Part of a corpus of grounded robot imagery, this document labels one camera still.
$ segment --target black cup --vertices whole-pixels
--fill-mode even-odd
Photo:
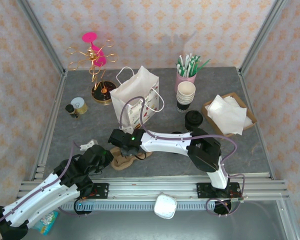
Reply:
[[[186,113],[186,115],[184,116],[184,120],[185,120],[185,124],[184,124],[185,128],[189,132],[192,132],[194,128],[197,128],[202,124],[204,117],[200,112],[196,110],[192,110]]]
[[[177,106],[177,109],[178,109],[179,112],[185,113],[188,110],[188,108],[190,106],[190,103],[187,104],[187,105],[182,105],[181,103],[176,101],[176,106]]]

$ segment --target stacked paper cup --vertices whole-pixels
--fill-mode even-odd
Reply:
[[[184,113],[188,110],[191,102],[194,100],[196,86],[189,81],[183,81],[178,85],[176,92],[177,110]]]

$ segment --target black bracket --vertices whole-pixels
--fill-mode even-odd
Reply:
[[[215,188],[208,182],[198,182],[196,184],[196,191],[198,199],[233,199],[238,198],[241,200],[242,194],[240,185],[237,182],[228,182],[225,189]]]
[[[109,183],[94,183],[91,193],[93,195],[87,199],[107,199],[109,193]]]

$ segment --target tissue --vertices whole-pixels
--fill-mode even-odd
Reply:
[[[247,109],[240,107],[233,97],[223,99],[217,95],[206,108],[208,117],[214,121],[224,135],[242,135],[247,117]],[[250,125],[252,121],[247,120],[246,124]]]

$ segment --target white paper bag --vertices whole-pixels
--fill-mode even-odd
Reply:
[[[134,71],[133,76],[121,83],[118,79],[118,75],[116,76],[120,86],[110,92],[112,104],[114,107],[115,115],[120,123],[120,115],[121,111],[130,99],[142,96],[145,98],[145,107],[142,113],[142,122],[145,123],[153,114],[159,112],[159,77],[150,73],[143,66],[140,67],[139,71],[135,74]],[[122,127],[125,128],[126,131],[128,128],[130,130],[137,129],[141,127],[140,123],[140,112],[141,112],[142,100],[135,99],[131,101],[127,107],[125,108],[122,116]]]

